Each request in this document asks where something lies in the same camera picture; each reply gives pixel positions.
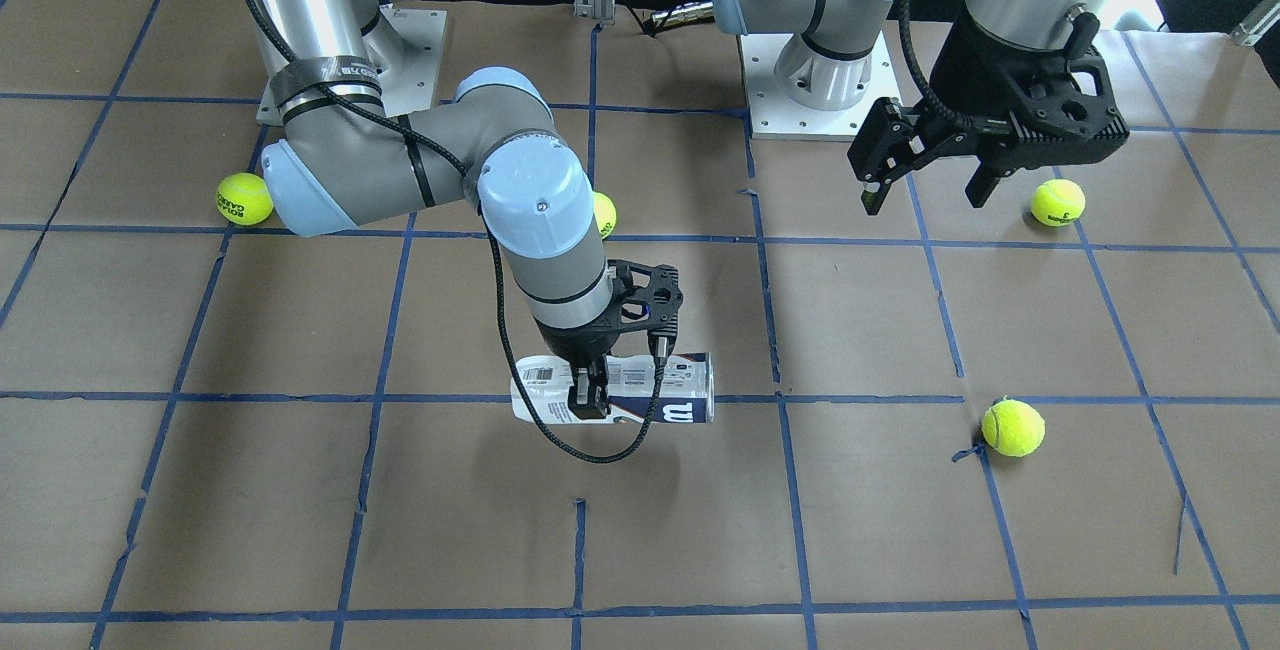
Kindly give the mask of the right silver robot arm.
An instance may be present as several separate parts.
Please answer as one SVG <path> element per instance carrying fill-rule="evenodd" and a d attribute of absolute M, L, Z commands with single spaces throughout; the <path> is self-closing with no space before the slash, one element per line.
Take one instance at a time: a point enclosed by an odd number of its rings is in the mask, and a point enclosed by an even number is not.
<path fill-rule="evenodd" d="M 625 308 L 634 267 L 605 257 L 593 186 L 527 77 L 480 68 L 435 107 L 404 77 L 417 52 L 383 13 L 398 0 L 244 3 L 284 129 L 261 161 L 285 226 L 324 235 L 471 203 L 570 366 L 561 421 L 608 421 L 608 354 L 641 319 Z"/>

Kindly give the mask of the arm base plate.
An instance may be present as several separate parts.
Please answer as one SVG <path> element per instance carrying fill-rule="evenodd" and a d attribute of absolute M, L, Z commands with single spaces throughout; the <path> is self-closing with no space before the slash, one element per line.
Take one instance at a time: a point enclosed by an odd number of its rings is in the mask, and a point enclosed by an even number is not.
<path fill-rule="evenodd" d="M 820 56 L 799 35 L 745 35 L 739 45 L 756 138 L 851 141 L 876 100 L 902 95 L 883 32 L 852 61 Z"/>
<path fill-rule="evenodd" d="M 381 6 L 376 24 L 364 36 L 366 61 L 352 56 L 312 58 L 289 68 L 260 35 L 268 86 L 256 120 L 280 127 L 283 116 L 303 102 L 325 99 L 320 88 L 349 100 L 378 99 L 387 116 L 425 111 L 433 104 L 444 38 L 445 12 Z"/>

